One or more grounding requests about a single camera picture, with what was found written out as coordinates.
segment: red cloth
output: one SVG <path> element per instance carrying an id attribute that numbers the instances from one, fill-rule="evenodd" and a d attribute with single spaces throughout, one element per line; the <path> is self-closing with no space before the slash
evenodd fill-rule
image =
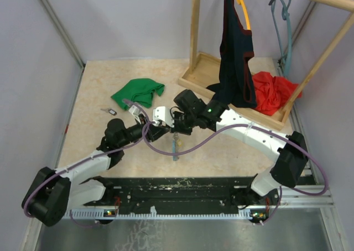
<path id="1" fill-rule="evenodd" d="M 283 77 L 272 77 L 269 72 L 261 71 L 252 76 L 256 90 L 257 110 L 272 116 L 280 107 L 286 104 L 291 94 L 298 86 Z"/>

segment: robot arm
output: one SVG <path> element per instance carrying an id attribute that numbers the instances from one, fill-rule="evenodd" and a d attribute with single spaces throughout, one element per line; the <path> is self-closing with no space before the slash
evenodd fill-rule
<path id="1" fill-rule="evenodd" d="M 215 132 L 229 125 L 246 124 L 249 127 L 234 127 L 223 131 L 223 133 L 255 147 L 274 162 L 273 166 L 256 175 L 246 190 L 240 190 L 240 194 L 237 195 L 238 205 L 256 203 L 281 185 L 288 187 L 296 185 L 308 160 L 301 152 L 282 140 L 272 138 L 259 130 L 251 129 L 251 126 L 261 126 L 243 118 L 235 111 L 230 110 L 227 105 L 218 101 L 211 100 L 205 104 L 190 90 L 184 90 L 178 94 L 174 101 L 180 111 L 171 112 L 166 107 L 154 109 L 153 121 L 155 124 L 149 126 L 146 135 L 149 142 L 157 140 L 168 132 L 190 135 L 193 127 L 208 128 Z M 110 201 L 113 197 L 113 185 L 97 175 L 114 167 L 122 159 L 124 152 L 121 150 L 98 157 L 95 155 L 124 147 L 142 137 L 142 129 L 147 123 L 147 118 L 134 106 L 129 111 L 135 117 L 137 124 L 125 128 L 121 119 L 111 120 L 107 125 L 101 145 L 88 156 L 91 158 L 89 161 L 61 174 L 40 189 L 33 198 L 30 198 L 27 211 L 32 216 L 45 225 L 52 226 L 61 220 L 67 210 L 92 201 L 100 201 L 101 203 Z M 277 134 L 287 137 L 306 149 L 304 137 L 300 133 L 294 132 L 291 136 Z M 55 170 L 41 169 L 28 190 L 22 207 L 24 208 L 32 192 L 45 180 L 68 168 L 70 165 Z"/>

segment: black garment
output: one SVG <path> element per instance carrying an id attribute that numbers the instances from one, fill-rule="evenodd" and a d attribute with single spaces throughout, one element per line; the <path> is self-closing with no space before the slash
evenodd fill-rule
<path id="1" fill-rule="evenodd" d="M 248 68 L 248 61 L 254 57 L 252 32 L 244 30 L 234 5 L 234 0 L 224 0 L 220 83 L 207 89 L 214 91 L 213 99 L 222 103 L 255 108 L 256 94 Z"/>

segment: gray floor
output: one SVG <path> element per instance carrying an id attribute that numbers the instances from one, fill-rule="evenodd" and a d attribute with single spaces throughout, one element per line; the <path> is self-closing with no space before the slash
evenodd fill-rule
<path id="1" fill-rule="evenodd" d="M 316 209 L 278 210 L 264 227 L 247 221 L 177 220 L 114 221 L 87 229 L 62 220 L 42 230 L 37 247 L 42 251 L 331 250 Z"/>

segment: floor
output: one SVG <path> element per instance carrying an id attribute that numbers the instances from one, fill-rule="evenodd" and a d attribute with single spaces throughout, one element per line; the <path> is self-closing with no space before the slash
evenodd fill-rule
<path id="1" fill-rule="evenodd" d="M 112 60 L 89 61 L 86 65 L 74 111 L 67 131 L 59 166 L 66 166 L 89 155 L 100 144 L 108 121 L 121 118 L 126 127 L 135 124 L 133 117 L 119 108 L 110 98 L 130 79 L 149 77 L 165 85 L 161 97 L 155 95 L 153 107 L 174 106 L 174 97 L 184 90 L 177 84 L 178 77 L 188 66 L 185 59 L 172 60 Z M 269 71 L 276 75 L 273 60 L 256 57 L 249 62 L 251 72 Z M 113 108 L 114 117 L 100 110 Z M 289 121 L 282 130 L 291 133 Z M 191 136 L 180 135 L 180 151 L 194 147 L 211 134 L 195 128 Z M 166 134 L 153 145 L 171 151 L 172 135 Z M 261 152 L 242 141 L 220 134 L 197 151 L 183 155 L 178 161 L 150 150 L 144 143 L 125 151 L 119 164 L 102 173 L 105 177 L 208 177 L 254 176 L 272 162 Z"/>
<path id="2" fill-rule="evenodd" d="M 92 224 L 93 221 L 80 221 Z M 85 229 L 68 219 L 43 227 L 37 251 L 327 251 L 331 250 L 319 209 L 280 209 L 272 221 L 113 221 Z"/>

